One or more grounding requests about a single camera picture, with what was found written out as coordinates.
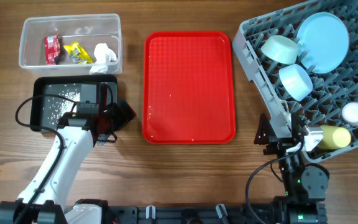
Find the light blue bowl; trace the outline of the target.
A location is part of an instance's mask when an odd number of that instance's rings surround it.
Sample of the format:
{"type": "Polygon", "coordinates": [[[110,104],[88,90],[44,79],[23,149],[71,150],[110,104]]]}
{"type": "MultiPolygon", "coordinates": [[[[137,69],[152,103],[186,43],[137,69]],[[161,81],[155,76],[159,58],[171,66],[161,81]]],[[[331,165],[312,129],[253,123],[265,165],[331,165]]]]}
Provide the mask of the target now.
{"type": "Polygon", "coordinates": [[[303,100],[313,90],[310,76],[298,64],[283,67],[278,74],[286,91],[296,101],[303,100]]]}

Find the white tissue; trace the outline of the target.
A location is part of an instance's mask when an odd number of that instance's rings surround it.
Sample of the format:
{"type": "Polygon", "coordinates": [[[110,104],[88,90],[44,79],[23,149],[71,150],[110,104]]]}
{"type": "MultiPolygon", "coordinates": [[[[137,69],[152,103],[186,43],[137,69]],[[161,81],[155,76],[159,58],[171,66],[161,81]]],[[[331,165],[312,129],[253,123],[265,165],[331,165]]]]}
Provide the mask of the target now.
{"type": "Polygon", "coordinates": [[[116,53],[111,50],[106,43],[99,43],[94,49],[94,56],[96,62],[91,67],[89,74],[106,74],[108,66],[105,63],[115,62],[117,60],[116,53]]]}

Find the yellow plastic cup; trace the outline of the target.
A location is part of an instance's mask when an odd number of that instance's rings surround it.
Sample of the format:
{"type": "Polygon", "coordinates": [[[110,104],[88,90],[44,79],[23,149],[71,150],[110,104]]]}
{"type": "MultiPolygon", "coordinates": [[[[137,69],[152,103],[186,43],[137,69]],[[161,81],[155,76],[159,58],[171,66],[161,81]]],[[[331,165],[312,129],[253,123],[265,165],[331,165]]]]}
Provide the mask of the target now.
{"type": "Polygon", "coordinates": [[[323,130],[323,139],[318,144],[320,149],[340,149],[351,143],[351,134],[346,128],[327,125],[322,125],[320,128],[323,130]]]}

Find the yellow snack wrapper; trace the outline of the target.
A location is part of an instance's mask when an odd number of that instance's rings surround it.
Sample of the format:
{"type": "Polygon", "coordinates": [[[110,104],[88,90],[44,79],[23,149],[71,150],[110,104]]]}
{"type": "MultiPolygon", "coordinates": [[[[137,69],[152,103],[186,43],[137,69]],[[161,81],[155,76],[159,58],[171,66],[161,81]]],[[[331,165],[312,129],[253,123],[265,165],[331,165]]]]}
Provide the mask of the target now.
{"type": "Polygon", "coordinates": [[[64,45],[63,48],[66,50],[69,58],[75,64],[94,63],[93,59],[90,57],[87,51],[79,44],[78,41],[74,41],[70,45],[64,45]]]}

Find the green bowl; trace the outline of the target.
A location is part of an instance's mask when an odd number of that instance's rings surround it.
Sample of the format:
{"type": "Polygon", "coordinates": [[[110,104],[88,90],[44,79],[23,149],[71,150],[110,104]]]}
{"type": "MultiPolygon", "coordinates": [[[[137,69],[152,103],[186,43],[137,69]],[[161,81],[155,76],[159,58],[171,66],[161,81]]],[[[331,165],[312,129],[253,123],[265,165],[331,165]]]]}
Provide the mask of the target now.
{"type": "Polygon", "coordinates": [[[262,53],[268,58],[287,65],[296,62],[298,49],[298,45],[294,41],[281,35],[269,37],[261,47],[262,53]]]}

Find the white plastic cup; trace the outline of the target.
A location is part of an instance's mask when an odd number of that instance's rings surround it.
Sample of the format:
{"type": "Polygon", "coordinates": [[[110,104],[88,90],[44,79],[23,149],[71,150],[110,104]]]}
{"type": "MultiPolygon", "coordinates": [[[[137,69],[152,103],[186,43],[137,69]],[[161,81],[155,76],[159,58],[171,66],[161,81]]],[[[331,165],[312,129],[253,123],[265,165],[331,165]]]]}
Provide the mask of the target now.
{"type": "Polygon", "coordinates": [[[346,104],[342,111],[342,119],[351,126],[358,126],[358,102],[346,104]]]}

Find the light blue plate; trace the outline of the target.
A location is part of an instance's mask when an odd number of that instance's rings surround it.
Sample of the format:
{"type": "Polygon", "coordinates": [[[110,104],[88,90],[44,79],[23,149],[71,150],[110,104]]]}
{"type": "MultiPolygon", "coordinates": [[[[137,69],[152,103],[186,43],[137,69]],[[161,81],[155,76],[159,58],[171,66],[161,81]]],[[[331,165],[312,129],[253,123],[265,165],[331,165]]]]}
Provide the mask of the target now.
{"type": "Polygon", "coordinates": [[[296,34],[300,62],[314,73],[328,73],[347,55],[350,38],[345,24],[334,14],[318,12],[304,20],[296,34]]]}

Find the white plastic spoon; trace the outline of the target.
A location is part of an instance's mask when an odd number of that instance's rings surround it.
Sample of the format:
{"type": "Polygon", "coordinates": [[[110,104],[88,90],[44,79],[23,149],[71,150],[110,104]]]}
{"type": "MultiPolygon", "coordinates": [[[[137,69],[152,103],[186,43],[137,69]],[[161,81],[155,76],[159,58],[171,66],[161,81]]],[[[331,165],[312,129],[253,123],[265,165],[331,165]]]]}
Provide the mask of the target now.
{"type": "Polygon", "coordinates": [[[283,106],[284,112],[283,115],[285,119],[288,121],[288,124],[291,124],[291,113],[288,107],[288,103],[284,100],[280,100],[281,105],[283,106]]]}

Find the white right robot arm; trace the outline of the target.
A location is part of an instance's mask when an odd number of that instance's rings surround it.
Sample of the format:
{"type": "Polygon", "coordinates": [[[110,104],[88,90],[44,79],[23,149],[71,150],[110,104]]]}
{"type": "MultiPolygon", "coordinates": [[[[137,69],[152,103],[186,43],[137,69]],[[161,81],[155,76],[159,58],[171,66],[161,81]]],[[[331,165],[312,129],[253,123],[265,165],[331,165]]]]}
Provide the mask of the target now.
{"type": "Polygon", "coordinates": [[[306,125],[296,115],[291,115],[291,136],[279,138],[273,131],[268,117],[260,115],[259,127],[254,143],[265,145],[265,155],[276,155],[276,159],[258,167],[246,184],[247,209],[254,223],[326,223],[326,209],[322,202],[330,178],[329,171],[316,163],[305,162],[303,154],[310,152],[323,139],[320,126],[306,125]],[[251,205],[249,187],[256,174],[274,163],[278,164],[281,176],[276,176],[284,186],[285,195],[276,196],[263,205],[251,205]]]}

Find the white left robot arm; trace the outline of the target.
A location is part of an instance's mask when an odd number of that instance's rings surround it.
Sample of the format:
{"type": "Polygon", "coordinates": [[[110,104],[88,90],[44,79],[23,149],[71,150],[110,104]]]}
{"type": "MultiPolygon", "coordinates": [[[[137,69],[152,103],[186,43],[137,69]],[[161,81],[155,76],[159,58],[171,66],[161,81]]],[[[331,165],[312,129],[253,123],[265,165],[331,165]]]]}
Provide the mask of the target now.
{"type": "Polygon", "coordinates": [[[95,144],[134,119],[125,100],[91,113],[67,112],[60,118],[55,142],[32,182],[13,202],[0,203],[0,223],[117,223],[108,202],[81,199],[65,212],[68,193],[81,163],[95,144]]]}

